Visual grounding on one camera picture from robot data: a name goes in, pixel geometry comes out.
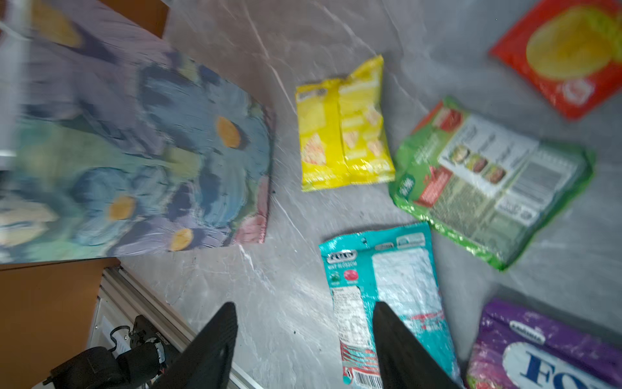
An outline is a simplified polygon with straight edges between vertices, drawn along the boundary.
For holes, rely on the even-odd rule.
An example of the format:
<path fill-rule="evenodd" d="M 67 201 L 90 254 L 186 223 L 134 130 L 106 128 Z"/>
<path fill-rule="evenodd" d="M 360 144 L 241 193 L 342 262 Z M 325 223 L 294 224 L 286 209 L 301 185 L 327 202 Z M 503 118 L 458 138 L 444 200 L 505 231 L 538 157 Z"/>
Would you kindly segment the teal snack bag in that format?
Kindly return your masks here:
<path fill-rule="evenodd" d="M 462 382 L 428 223 L 342 235 L 322 243 L 319 251 L 333 301 L 345 384 L 383 386 L 373 334 L 379 301 L 388 304 L 456 384 Z"/>

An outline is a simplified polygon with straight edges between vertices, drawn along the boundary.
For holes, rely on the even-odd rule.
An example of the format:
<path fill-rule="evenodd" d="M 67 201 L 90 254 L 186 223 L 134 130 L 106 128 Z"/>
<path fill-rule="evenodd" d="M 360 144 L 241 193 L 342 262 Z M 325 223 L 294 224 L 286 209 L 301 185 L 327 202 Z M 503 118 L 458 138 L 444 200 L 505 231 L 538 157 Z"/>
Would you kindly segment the yellow green snack bag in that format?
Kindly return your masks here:
<path fill-rule="evenodd" d="M 296 88 L 304 192 L 395 180 L 381 109 L 383 71 L 378 55 L 344 79 Z"/>

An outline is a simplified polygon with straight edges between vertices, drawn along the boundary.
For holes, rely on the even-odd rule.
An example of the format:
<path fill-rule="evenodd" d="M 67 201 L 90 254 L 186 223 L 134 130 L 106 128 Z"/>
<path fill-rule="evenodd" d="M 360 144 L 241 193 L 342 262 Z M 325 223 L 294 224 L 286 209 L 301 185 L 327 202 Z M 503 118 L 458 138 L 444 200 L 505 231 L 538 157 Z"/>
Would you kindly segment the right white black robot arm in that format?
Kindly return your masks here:
<path fill-rule="evenodd" d="M 181 355 L 172 361 L 156 342 L 114 356 L 90 348 L 50 371 L 53 388 L 225 388 L 233 367 L 238 330 L 236 306 L 225 303 Z M 383 388 L 460 388 L 432 358 L 388 304 L 374 306 L 374 340 Z"/>

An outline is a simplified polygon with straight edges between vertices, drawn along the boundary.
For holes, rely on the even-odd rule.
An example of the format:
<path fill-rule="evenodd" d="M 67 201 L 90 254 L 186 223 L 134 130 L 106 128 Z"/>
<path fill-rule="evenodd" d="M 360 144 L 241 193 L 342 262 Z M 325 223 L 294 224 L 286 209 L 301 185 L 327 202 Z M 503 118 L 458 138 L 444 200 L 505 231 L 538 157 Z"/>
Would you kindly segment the purple Fox's bag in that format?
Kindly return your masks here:
<path fill-rule="evenodd" d="M 598 337 L 492 299 L 471 351 L 469 388 L 620 388 L 621 351 Z"/>

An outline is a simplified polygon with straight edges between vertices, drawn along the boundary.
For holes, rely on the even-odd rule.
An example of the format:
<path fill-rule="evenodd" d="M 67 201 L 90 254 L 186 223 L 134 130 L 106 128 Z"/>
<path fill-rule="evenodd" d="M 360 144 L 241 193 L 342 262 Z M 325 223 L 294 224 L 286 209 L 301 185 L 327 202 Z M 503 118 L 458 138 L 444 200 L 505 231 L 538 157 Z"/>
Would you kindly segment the floral paper gift bag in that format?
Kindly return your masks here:
<path fill-rule="evenodd" d="M 1 4 L 1 261 L 261 243 L 271 119 L 98 1 Z"/>

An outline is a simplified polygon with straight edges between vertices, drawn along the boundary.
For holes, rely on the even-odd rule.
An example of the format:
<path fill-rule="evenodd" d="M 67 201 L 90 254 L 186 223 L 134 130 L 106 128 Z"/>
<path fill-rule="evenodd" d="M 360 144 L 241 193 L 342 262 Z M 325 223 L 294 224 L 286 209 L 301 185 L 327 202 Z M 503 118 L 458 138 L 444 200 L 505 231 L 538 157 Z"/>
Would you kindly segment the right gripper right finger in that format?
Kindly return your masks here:
<path fill-rule="evenodd" d="M 383 387 L 459 387 L 383 301 L 374 306 L 373 331 Z"/>

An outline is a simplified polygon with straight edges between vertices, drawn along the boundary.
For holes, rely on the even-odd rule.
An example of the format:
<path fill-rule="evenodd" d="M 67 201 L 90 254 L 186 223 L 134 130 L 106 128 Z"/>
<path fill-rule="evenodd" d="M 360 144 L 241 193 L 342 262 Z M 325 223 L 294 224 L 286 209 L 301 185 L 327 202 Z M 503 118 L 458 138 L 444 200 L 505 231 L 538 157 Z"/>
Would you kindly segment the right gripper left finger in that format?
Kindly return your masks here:
<path fill-rule="evenodd" d="M 228 387 L 237 332 L 236 306 L 230 301 L 223 304 L 154 387 Z"/>

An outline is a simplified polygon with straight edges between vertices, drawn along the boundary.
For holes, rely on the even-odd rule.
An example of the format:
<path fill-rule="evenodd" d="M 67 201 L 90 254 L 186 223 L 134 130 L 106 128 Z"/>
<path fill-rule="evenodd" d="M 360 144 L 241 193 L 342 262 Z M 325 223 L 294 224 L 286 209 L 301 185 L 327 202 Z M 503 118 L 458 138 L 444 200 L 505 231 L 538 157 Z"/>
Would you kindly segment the green white snack bag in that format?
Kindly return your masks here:
<path fill-rule="evenodd" d="M 497 270 L 589 185 L 595 155 L 511 131 L 443 99 L 400 144 L 395 205 Z"/>

